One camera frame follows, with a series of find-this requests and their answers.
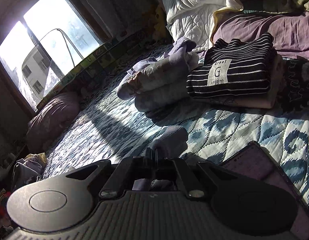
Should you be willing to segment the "black smartphone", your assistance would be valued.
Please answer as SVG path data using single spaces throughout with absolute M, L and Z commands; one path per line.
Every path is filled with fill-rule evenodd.
M 260 146 L 256 141 L 250 141 L 235 155 L 223 161 L 220 166 L 286 190 L 294 196 L 309 215 L 309 207 L 301 196 L 300 191 L 295 187 L 280 165 L 271 157 L 269 151 Z

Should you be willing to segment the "blue white quilted bedspread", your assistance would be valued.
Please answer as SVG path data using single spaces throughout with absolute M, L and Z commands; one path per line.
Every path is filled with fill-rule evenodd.
M 309 206 L 309 62 L 285 60 L 283 87 L 273 109 L 210 106 L 183 99 L 152 114 L 137 111 L 133 100 L 116 95 L 124 71 L 137 57 L 121 60 L 81 103 L 81 111 L 46 151 L 44 178 L 101 159 L 117 163 L 145 153 L 168 126 L 183 126 L 189 135 L 184 158 L 221 163 L 256 141 L 299 189 Z

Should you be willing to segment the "folded floral lilac garment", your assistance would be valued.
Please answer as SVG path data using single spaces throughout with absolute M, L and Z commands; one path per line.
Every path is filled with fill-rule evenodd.
M 136 109 L 145 113 L 187 97 L 187 77 L 199 61 L 195 47 L 194 41 L 181 37 L 163 59 L 149 57 L 137 62 L 119 83 L 117 96 L 134 98 Z

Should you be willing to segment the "window with curtains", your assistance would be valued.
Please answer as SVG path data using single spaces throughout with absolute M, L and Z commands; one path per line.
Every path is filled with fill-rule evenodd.
M 41 100 L 106 42 L 101 0 L 0 0 L 0 64 L 23 104 Z

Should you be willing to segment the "mauve pillow by window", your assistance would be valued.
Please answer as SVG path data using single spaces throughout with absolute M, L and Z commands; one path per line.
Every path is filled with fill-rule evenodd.
M 30 153 L 46 151 L 70 126 L 79 111 L 78 96 L 74 92 L 59 94 L 49 101 L 28 123 L 26 142 Z

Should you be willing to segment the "white quilted duvet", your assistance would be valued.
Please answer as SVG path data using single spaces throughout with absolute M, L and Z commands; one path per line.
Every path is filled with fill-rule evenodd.
M 186 37 L 196 43 L 194 52 L 213 46 L 213 35 L 224 13 L 243 10 L 240 0 L 162 0 L 167 29 L 174 41 Z

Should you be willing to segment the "beige and lilac sweatshirt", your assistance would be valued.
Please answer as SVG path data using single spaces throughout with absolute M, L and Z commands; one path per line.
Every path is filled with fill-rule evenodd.
M 187 148 L 188 133 L 182 126 L 169 126 L 146 149 L 144 175 L 133 183 L 133 191 L 175 191 L 176 171 L 172 159 Z

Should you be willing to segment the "colourful alphabet foam bumper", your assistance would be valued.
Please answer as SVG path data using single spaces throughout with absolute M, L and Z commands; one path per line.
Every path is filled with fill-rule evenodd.
M 141 50 L 145 32 L 140 30 L 120 42 L 112 41 L 99 46 L 66 74 L 38 103 L 40 111 L 52 98 L 64 92 L 79 92 L 81 88 L 94 89 L 102 80 L 116 72 L 121 60 Z

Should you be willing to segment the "yellow plush toy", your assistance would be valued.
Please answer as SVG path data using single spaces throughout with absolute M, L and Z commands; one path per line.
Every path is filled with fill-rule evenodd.
M 170 34 L 166 28 L 166 13 L 161 5 L 152 6 L 143 15 L 144 26 L 156 42 L 169 41 Z

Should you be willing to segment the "black white striped folded shirt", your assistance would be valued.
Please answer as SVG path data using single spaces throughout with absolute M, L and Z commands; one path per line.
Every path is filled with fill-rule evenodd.
M 198 99 L 265 94 L 276 55 L 270 33 L 251 42 L 233 38 L 228 43 L 219 38 L 207 50 L 203 65 L 188 74 L 187 93 Z

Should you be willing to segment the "grey folded clothes pile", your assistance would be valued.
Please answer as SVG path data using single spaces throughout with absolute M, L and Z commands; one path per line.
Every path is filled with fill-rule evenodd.
M 19 159 L 13 168 L 12 192 L 17 189 L 40 181 L 47 164 L 45 153 L 28 154 L 25 158 Z

